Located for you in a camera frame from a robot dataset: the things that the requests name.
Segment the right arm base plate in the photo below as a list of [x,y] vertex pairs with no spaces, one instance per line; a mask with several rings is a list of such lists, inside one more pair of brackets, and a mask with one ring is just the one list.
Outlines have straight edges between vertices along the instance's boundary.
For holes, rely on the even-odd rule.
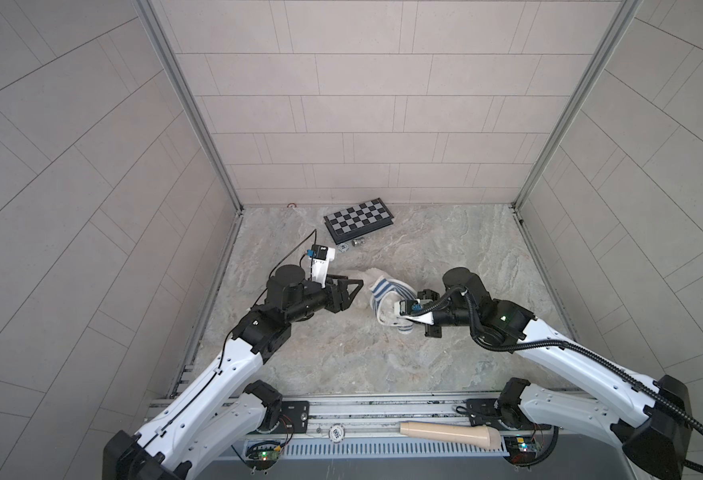
[[465,410],[467,410],[465,416],[469,418],[471,426],[489,426],[499,431],[507,430],[507,426],[503,424],[503,416],[501,416],[496,399],[467,399]]

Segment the white teddy bear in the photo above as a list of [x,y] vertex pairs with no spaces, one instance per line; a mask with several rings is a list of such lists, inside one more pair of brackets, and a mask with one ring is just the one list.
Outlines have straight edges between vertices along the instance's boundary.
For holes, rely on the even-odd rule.
[[350,270],[347,274],[351,279],[361,279],[365,282],[365,286],[363,286],[361,292],[357,294],[357,299],[355,299],[353,304],[355,304],[355,307],[363,308],[365,312],[367,312],[371,318],[377,322],[377,318],[375,318],[375,314],[373,313],[373,310],[371,310],[371,286],[375,284],[375,281],[377,281],[379,277],[385,276],[387,278],[391,278],[391,276],[389,276],[387,272],[377,268],[369,268],[363,271]]

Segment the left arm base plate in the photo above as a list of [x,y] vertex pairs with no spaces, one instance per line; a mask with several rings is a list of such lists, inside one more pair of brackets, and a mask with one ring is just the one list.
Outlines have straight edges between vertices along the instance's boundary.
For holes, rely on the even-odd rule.
[[270,434],[287,434],[288,428],[294,434],[305,434],[308,428],[310,403],[308,401],[285,401],[281,402],[281,417],[288,419],[287,426],[280,420],[271,430]]

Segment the blue white striped sweater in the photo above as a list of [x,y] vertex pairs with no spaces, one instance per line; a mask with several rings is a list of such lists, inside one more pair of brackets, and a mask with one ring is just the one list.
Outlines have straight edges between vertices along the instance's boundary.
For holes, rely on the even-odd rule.
[[409,334],[415,326],[411,320],[401,317],[399,303],[417,299],[417,292],[399,280],[379,277],[371,286],[371,310],[377,322],[385,327],[396,329],[400,334]]

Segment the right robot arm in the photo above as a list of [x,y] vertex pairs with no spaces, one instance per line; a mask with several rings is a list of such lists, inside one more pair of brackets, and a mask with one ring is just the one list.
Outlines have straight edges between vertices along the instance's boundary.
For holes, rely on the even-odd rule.
[[657,479],[679,479],[693,428],[689,390],[673,376],[653,379],[581,346],[509,300],[495,299],[464,267],[443,275],[445,293],[423,290],[399,301],[395,313],[425,326],[429,337],[467,326],[471,339],[493,352],[517,353],[575,384],[591,399],[557,394],[527,380],[507,383],[499,409],[513,424],[525,420],[565,428],[623,450]]

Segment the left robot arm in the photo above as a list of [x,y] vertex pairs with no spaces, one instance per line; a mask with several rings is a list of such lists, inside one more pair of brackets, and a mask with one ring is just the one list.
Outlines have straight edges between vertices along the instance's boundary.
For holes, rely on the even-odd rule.
[[361,289],[361,280],[345,276],[276,268],[264,302],[233,327],[211,364],[153,420],[107,442],[102,478],[194,479],[246,434],[273,430],[282,396],[254,374],[289,340],[293,323],[347,310]]

